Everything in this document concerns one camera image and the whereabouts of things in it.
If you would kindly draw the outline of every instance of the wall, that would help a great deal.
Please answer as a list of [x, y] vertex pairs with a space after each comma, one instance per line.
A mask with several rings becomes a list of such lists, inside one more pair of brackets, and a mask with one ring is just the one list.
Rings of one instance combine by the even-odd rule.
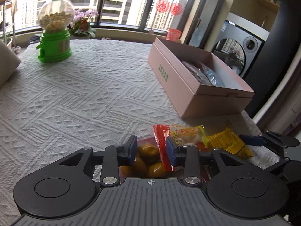
[[271, 30], [277, 16], [277, 13], [260, 6], [256, 0], [234, 0], [230, 12], [259, 26], [262, 25], [267, 17], [268, 20], [263, 26], [267, 31]]
[[[225, 19], [227, 18], [227, 15], [230, 11], [230, 8], [232, 6], [232, 3], [233, 3], [234, 0], [225, 0], [223, 6], [222, 6], [222, 9], [220, 10], [220, 13], [219, 13], [219, 16], [215, 22], [215, 25], [211, 31], [211, 34], [210, 34], [210, 37], [207, 41], [207, 44], [205, 46], [205, 50], [207, 51], [211, 51], [211, 49], [213, 48], [214, 46], [214, 42], [219, 34], [219, 31], [220, 29], [222, 28], [222, 25], [223, 25], [223, 22], [225, 21]], [[192, 23], [192, 20], [193, 20], [193, 17], [196, 13], [196, 10], [198, 8], [198, 5], [200, 3], [200, 0], [195, 0], [193, 6], [192, 6], [192, 10], [189, 14], [189, 17], [188, 17], [188, 20], [187, 20], [187, 23], [185, 25], [185, 28], [183, 30], [183, 33], [182, 33], [182, 36], [181, 36], [181, 42], [183, 43], [183, 41], [185, 40], [186, 36], [187, 36], [187, 33], [188, 33], [188, 30], [190, 28], [190, 25]]]

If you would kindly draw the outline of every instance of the red paper cutting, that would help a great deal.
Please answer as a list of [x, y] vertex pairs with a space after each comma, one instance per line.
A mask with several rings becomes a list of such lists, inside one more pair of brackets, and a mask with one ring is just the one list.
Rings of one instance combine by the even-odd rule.
[[169, 2], [166, 0], [159, 0], [156, 3], [156, 9], [160, 13], [165, 13], [169, 9]]
[[177, 16], [183, 11], [182, 5], [180, 3], [173, 3], [170, 6], [170, 12], [172, 15]]

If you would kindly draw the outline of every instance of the open box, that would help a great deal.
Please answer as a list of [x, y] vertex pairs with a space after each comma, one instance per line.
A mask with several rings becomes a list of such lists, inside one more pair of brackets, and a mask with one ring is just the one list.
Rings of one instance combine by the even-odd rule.
[[[225, 87], [200, 84], [179, 59], [207, 65]], [[156, 38], [148, 62], [183, 118], [241, 113], [255, 94], [223, 61], [197, 47]]]

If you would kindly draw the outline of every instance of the red snack wrapper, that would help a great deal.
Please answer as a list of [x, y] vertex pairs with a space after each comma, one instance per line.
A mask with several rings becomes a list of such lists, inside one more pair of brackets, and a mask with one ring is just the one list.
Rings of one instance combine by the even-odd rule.
[[170, 128], [168, 125], [154, 125], [153, 129], [164, 170], [172, 172], [174, 171], [174, 167], [170, 164], [168, 156], [165, 152], [165, 140], [169, 136]]

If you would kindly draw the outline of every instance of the potted orchid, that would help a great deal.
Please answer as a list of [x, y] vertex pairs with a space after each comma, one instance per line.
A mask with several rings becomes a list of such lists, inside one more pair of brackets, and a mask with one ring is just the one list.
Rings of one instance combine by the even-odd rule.
[[92, 17], [97, 17], [96, 10], [85, 11], [81, 9], [75, 10], [75, 15], [72, 22], [68, 25], [68, 30], [73, 37], [80, 37], [81, 39], [95, 37], [96, 30], [91, 27], [90, 21]]

